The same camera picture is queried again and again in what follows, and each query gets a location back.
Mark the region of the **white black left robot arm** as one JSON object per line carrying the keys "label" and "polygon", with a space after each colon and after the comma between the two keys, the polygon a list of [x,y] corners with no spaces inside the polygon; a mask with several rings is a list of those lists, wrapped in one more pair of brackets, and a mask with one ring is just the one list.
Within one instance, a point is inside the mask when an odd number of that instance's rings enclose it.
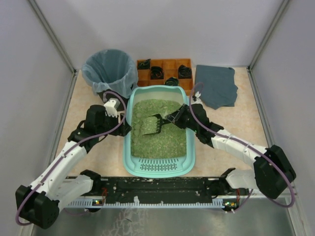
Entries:
{"label": "white black left robot arm", "polygon": [[108,135],[124,137],[131,130],[126,121],[126,104],[118,112],[113,100],[92,105],[86,118],[71,132],[61,152],[47,169],[28,186],[20,185],[15,192],[19,226],[35,224],[51,227],[59,213],[76,198],[101,189],[100,174],[84,170],[66,183],[73,167]]}

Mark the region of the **green cat litter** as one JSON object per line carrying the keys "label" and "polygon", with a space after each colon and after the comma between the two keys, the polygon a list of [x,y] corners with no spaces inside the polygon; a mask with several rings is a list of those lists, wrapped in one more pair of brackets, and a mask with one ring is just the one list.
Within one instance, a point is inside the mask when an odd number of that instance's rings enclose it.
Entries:
{"label": "green cat litter", "polygon": [[[164,104],[163,109],[158,109],[157,104]],[[163,118],[166,115],[177,111],[182,106],[181,103],[170,100],[149,99],[142,100],[133,107],[131,127],[143,119],[161,114]],[[135,118],[134,114],[142,113],[141,118]],[[161,132],[154,135],[141,135],[135,137],[131,130],[131,155],[139,158],[161,159],[175,158],[186,155],[187,142],[186,131],[173,124],[162,126]]]}

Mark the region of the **blue plastic bin liner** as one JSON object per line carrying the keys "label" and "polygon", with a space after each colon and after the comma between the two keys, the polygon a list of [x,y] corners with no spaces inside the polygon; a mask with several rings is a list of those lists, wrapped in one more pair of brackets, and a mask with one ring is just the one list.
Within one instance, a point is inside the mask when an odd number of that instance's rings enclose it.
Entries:
{"label": "blue plastic bin liner", "polygon": [[107,49],[94,53],[82,65],[81,71],[95,95],[110,89],[130,98],[137,87],[137,66],[131,56],[121,50]]}

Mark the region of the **blue-grey folded cloth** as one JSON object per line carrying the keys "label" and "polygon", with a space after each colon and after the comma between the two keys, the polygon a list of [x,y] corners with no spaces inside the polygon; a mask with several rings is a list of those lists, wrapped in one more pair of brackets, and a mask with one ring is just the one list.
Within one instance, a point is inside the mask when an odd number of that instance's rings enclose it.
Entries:
{"label": "blue-grey folded cloth", "polygon": [[197,65],[195,83],[203,84],[202,102],[214,110],[235,106],[238,87],[234,75],[235,70],[231,67]]}

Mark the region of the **black trash bin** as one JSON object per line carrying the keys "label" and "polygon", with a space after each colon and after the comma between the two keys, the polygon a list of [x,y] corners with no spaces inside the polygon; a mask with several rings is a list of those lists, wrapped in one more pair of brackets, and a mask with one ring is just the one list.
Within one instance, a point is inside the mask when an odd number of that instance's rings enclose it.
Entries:
{"label": "black trash bin", "polygon": [[101,91],[98,92],[97,95],[100,97],[102,102],[105,102],[109,100],[110,98],[116,98],[116,96],[114,96],[113,94],[106,94],[104,98],[104,93],[106,91],[112,91],[118,94],[122,98],[122,100],[127,104],[131,96],[131,93],[133,91],[133,87],[134,87],[133,85],[124,87],[124,86],[109,86],[107,84],[104,84],[102,85]]}

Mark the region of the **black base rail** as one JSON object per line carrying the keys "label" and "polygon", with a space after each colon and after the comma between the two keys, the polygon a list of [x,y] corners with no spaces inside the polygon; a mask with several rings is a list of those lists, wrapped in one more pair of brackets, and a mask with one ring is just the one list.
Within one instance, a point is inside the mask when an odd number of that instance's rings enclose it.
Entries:
{"label": "black base rail", "polygon": [[103,177],[84,197],[100,196],[107,204],[196,204],[211,203],[219,196],[237,195],[222,178],[212,177]]}

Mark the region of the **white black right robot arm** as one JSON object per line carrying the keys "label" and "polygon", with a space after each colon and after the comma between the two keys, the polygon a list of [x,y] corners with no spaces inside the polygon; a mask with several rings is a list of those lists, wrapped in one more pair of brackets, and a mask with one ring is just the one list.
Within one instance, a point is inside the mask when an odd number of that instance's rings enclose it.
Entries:
{"label": "white black right robot arm", "polygon": [[286,189],[294,192],[291,183],[296,173],[281,147],[254,145],[232,135],[211,122],[201,104],[184,104],[165,118],[178,128],[194,131],[201,143],[226,151],[250,166],[249,170],[232,169],[226,173],[226,182],[232,189],[257,189],[272,200]]}

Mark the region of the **black litter scoop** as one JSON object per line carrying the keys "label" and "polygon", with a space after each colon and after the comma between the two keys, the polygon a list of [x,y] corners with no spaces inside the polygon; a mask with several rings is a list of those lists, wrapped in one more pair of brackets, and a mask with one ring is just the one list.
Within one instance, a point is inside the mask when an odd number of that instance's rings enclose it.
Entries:
{"label": "black litter scoop", "polygon": [[161,114],[155,114],[142,120],[140,133],[141,135],[154,135],[161,132],[161,128],[170,121],[164,119]]}

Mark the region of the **orange compartment tray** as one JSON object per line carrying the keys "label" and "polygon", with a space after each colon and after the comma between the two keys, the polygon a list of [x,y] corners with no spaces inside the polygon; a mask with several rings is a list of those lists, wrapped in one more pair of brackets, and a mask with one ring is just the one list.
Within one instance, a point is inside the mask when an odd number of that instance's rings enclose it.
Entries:
{"label": "orange compartment tray", "polygon": [[136,61],[140,87],[164,85],[170,78],[176,78],[187,95],[194,85],[190,58],[181,59],[139,59]]}

